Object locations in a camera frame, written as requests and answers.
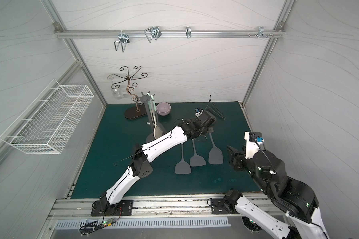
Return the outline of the mint grey spatula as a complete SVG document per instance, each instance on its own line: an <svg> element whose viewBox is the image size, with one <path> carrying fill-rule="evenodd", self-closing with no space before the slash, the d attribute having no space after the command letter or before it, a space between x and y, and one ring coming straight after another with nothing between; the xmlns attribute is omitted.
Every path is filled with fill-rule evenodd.
<svg viewBox="0 0 359 239"><path fill-rule="evenodd" d="M206 165L205 159L202 156L198 155L197 152L196 152L194 139L192 139L191 142L192 142L192 147L193 147L193 153L194 154L190 158L190 166L191 167L200 167L200 166Z"/></svg>
<svg viewBox="0 0 359 239"><path fill-rule="evenodd" d="M212 143L212 149L208 155L208 163L213 165L223 164L222 151L215 145L211 133L209 133L210 141Z"/></svg>
<svg viewBox="0 0 359 239"><path fill-rule="evenodd" d="M181 160L175 166L175 174L179 174L179 175L191 174L190 164L184 160L183 143L181 144Z"/></svg>

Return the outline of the grey cream handled spoon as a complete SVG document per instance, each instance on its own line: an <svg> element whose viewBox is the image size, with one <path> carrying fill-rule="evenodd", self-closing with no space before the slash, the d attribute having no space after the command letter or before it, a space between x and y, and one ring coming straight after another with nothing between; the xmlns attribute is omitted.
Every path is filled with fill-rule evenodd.
<svg viewBox="0 0 359 239"><path fill-rule="evenodd" d="M163 133L162 129L158 126L157 118L156 118L156 120L153 120L153 125L154 125L154 129L153 129L154 138L158 139L158 138L162 137L164 133Z"/></svg>

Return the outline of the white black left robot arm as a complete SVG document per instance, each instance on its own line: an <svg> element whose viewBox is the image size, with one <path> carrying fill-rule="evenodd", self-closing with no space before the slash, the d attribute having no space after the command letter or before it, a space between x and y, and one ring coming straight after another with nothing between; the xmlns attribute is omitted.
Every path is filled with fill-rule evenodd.
<svg viewBox="0 0 359 239"><path fill-rule="evenodd" d="M142 146L137 145L132 155L132 163L120 179L100 196L100 211L106 211L112 205L117 205L138 180L149 176L153 172L151 162L158 156L189 139L209 133L215 122L216 117L204 110L196 113L195 118L181 120L177 126L160 138Z"/></svg>

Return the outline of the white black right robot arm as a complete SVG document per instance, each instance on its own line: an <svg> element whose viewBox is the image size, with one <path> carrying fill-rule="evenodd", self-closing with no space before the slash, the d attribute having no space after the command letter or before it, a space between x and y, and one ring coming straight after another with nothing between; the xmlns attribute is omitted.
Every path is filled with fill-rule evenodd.
<svg viewBox="0 0 359 239"><path fill-rule="evenodd" d="M238 213L248 226L258 226L274 239L327 239L319 201L306 183L289 177L285 163L268 150L259 149L246 159L242 151L228 146L230 164L246 171L272 204L285 213L292 225L283 223L250 202L240 191L230 189L223 197L226 211Z"/></svg>

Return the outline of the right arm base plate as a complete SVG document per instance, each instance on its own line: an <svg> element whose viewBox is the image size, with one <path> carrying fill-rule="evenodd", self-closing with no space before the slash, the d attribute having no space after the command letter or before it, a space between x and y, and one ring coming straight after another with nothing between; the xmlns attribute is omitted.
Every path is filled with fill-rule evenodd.
<svg viewBox="0 0 359 239"><path fill-rule="evenodd" d="M231 211L227 210L227 208L225 207L225 204L223 202L223 199L221 199L221 198L218 198L218 199L210 198L207 203L210 206L211 213L213 215L230 215L230 214L232 214Z"/></svg>

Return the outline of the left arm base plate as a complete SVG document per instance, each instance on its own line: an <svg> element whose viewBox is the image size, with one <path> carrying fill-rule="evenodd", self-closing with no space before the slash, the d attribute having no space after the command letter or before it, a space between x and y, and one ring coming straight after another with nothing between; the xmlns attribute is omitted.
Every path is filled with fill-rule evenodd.
<svg viewBox="0 0 359 239"><path fill-rule="evenodd" d="M132 214L133 200L122 200L117 205L102 206L99 200L92 204L92 217L130 216Z"/></svg>

